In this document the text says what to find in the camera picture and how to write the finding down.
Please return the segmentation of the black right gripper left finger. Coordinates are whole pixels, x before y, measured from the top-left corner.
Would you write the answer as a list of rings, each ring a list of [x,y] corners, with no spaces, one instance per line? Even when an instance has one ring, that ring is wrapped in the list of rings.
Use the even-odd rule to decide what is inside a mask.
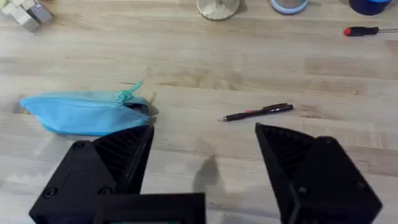
[[[93,223],[101,197],[139,194],[153,137],[145,125],[74,142],[29,216],[35,223]]]

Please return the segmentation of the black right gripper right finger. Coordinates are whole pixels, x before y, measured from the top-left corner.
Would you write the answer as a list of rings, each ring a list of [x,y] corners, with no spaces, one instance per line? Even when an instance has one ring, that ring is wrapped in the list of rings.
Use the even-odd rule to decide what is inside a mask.
[[[368,224],[382,202],[339,142],[256,123],[283,224]]]

